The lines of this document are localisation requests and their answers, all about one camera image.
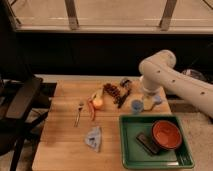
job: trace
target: wooden table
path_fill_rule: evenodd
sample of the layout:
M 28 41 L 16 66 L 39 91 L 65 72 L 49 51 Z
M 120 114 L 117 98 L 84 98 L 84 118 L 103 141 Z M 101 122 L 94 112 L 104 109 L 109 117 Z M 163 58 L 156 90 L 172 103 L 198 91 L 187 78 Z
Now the wooden table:
M 74 127 L 78 104 L 92 95 L 105 83 L 119 85 L 119 80 L 106 81 L 61 81 L 58 82 L 49 116 L 45 121 L 41 141 L 33 163 L 33 171 L 122 171 L 119 116 L 130 114 L 130 103 L 141 99 L 140 84 L 133 82 L 131 95 L 121 109 L 117 109 L 112 97 L 104 95 L 104 107 L 96 111 L 91 121 L 87 105 L 81 112 L 78 127 Z M 163 103 L 147 114 L 171 114 L 163 89 Z M 93 126 L 102 128 L 101 151 L 96 153 L 84 143 L 86 134 Z

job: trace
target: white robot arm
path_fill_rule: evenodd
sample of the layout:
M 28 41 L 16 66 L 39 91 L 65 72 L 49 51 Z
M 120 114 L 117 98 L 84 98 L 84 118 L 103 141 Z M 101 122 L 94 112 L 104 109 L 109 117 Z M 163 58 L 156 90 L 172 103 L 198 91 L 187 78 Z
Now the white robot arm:
M 153 95 L 163 86 L 213 118 L 213 85 L 175 71 L 175 64 L 176 57 L 169 50 L 142 60 L 139 71 L 143 92 Z

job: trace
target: orange bowl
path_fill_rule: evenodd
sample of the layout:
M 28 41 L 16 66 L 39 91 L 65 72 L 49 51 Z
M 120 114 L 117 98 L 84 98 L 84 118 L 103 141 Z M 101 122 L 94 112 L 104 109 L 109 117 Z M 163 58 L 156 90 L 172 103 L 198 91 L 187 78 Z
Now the orange bowl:
M 157 145 L 166 150 L 177 149 L 182 143 L 179 128 L 167 120 L 159 120 L 153 124 L 152 137 Z

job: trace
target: fork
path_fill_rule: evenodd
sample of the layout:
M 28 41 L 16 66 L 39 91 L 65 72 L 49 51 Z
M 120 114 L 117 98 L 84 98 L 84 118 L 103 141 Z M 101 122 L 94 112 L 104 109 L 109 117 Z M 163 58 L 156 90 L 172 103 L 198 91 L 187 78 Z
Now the fork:
M 81 114 L 83 107 L 84 107 L 84 103 L 82 101 L 80 101 L 79 104 L 78 104 L 78 113 L 77 113 L 77 116 L 76 116 L 74 127 L 78 127 L 80 114 Z

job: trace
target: green tray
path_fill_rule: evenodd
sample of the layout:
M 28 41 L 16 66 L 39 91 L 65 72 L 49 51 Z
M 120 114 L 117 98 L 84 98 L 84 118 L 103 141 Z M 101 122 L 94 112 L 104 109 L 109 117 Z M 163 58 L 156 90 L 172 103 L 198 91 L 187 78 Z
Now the green tray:
M 157 120 L 168 120 L 176 124 L 183 136 L 176 150 L 161 150 L 157 155 L 148 154 L 137 142 L 136 136 L 143 132 L 151 136 L 151 128 Z M 183 129 L 175 116 L 122 115 L 119 118 L 123 166 L 127 169 L 191 169 L 194 162 L 190 154 Z

